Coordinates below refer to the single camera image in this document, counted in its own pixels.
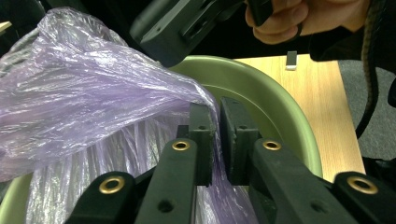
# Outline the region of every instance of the translucent plastic wrap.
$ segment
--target translucent plastic wrap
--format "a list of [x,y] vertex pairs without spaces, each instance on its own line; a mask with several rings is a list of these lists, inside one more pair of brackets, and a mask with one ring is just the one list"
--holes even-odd
[[[53,9],[0,60],[0,181],[34,172],[27,223],[63,223],[100,174],[155,166],[189,104],[214,98],[195,80],[130,49],[96,18]],[[199,223],[256,223],[226,179],[216,137],[213,185],[198,188]]]

